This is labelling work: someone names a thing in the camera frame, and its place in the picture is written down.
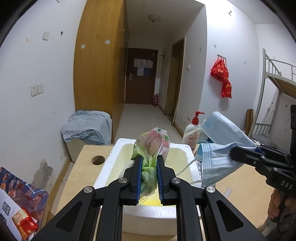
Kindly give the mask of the person's right hand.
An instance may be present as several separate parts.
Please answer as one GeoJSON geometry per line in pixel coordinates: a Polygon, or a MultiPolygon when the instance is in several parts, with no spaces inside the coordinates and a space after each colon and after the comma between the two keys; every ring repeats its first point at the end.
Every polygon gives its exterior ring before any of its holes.
{"type": "Polygon", "coordinates": [[[270,219],[278,217],[280,213],[281,194],[277,189],[271,194],[267,215],[270,219]]]}

